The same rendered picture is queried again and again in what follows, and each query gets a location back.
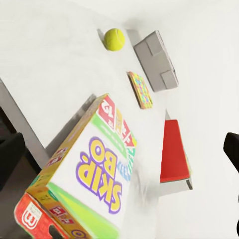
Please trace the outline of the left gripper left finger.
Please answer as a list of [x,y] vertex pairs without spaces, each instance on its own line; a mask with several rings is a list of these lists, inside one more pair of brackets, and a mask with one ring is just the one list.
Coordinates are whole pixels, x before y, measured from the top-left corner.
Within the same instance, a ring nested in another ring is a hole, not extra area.
[[21,132],[0,137],[0,192],[26,151]]

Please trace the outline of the jigsaw puzzle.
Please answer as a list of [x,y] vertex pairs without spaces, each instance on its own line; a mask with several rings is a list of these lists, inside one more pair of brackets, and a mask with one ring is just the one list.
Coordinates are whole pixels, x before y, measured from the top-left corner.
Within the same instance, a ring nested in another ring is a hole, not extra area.
[[143,77],[132,71],[129,71],[129,75],[138,95],[142,109],[152,109],[153,101]]

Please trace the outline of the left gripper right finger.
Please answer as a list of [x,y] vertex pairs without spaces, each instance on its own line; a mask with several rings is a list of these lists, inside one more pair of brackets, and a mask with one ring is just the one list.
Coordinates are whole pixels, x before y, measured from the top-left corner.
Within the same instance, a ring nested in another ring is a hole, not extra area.
[[239,134],[228,132],[223,150],[239,173]]

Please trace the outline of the tennis ball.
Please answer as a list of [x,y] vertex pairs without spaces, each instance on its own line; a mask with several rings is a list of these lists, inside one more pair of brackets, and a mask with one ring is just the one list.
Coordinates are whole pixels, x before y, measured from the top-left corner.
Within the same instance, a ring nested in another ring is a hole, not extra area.
[[109,29],[104,35],[104,44],[108,50],[113,52],[122,49],[125,44],[123,32],[118,28]]

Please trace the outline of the board game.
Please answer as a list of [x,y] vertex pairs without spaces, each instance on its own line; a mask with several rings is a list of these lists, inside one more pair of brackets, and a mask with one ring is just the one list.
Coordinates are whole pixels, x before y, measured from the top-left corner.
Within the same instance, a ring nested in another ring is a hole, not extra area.
[[120,239],[137,140],[109,93],[96,98],[14,209],[33,239]]

